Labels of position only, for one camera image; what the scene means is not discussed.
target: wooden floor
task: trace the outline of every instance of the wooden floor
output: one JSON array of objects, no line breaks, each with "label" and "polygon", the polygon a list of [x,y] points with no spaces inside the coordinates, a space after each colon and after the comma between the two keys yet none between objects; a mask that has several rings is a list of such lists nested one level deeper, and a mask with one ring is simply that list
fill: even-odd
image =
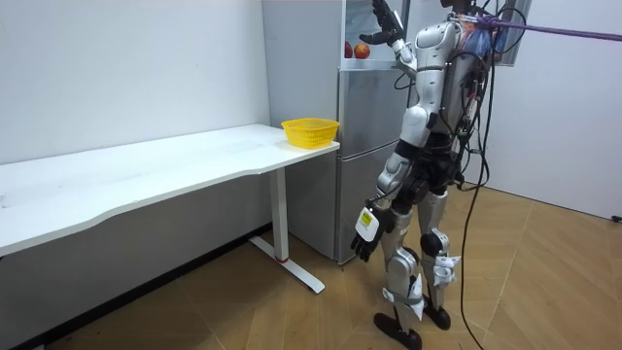
[{"label": "wooden floor", "polygon": [[[453,255],[460,254],[470,196],[450,193],[441,228],[452,239]],[[369,263],[337,266],[291,241],[292,258],[325,283],[320,295],[246,244],[49,348],[401,349],[371,321],[375,312],[391,314],[380,294],[380,250]],[[407,242],[419,251],[419,232]],[[466,315],[488,350],[622,348],[622,225],[482,191],[465,281]],[[414,325],[424,349],[476,348],[460,318],[459,298],[454,283],[446,297],[450,331],[427,318]]]}]

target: silver refrigerator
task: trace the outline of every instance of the silver refrigerator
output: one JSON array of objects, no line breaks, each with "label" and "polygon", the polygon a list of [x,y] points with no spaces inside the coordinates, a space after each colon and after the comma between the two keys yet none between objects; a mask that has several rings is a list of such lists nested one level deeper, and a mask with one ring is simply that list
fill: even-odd
[{"label": "silver refrigerator", "polygon": [[[369,9],[352,12],[373,16],[370,2],[353,3]],[[338,263],[354,257],[354,225],[364,201],[375,196],[376,179],[394,150],[408,94],[394,89],[401,72],[391,64],[359,69],[368,62],[341,59],[343,36],[335,32],[349,21],[345,4],[263,2],[272,125],[299,118],[340,123],[339,151],[286,168],[290,233]],[[321,25],[311,18],[322,18]]]}]

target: desk foot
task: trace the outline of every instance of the desk foot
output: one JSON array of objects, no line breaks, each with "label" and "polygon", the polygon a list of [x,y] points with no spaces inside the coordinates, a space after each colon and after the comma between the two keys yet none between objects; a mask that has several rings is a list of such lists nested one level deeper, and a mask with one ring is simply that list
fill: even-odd
[{"label": "desk foot", "polygon": [[274,257],[274,247],[268,244],[266,241],[259,237],[251,238],[251,243],[255,244],[258,248],[263,250],[265,254],[270,256],[270,258],[274,259],[279,265],[286,268],[289,272],[291,272],[294,276],[296,276],[302,283],[306,284],[307,287],[315,294],[319,294],[324,290],[324,283],[320,282],[319,279],[315,278],[311,273],[307,272],[304,268],[300,267],[297,263],[292,262],[292,260],[286,260],[285,262],[278,262]]}]

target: apple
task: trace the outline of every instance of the apple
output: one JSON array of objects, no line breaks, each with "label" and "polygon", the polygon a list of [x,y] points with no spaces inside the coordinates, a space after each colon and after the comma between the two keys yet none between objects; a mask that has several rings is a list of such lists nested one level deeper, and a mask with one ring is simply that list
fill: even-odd
[{"label": "apple", "polygon": [[354,56],[359,59],[366,59],[369,57],[369,45],[366,43],[358,43],[354,47]]},{"label": "apple", "polygon": [[350,45],[350,43],[346,42],[345,47],[344,47],[344,54],[343,54],[346,58],[352,58],[352,46]]}]

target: desk top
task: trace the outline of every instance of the desk top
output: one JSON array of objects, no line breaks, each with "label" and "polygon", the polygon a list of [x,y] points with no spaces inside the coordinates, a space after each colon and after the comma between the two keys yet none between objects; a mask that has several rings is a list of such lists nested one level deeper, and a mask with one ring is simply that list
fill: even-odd
[{"label": "desk top", "polygon": [[120,213],[317,157],[260,124],[0,165],[0,257]]}]

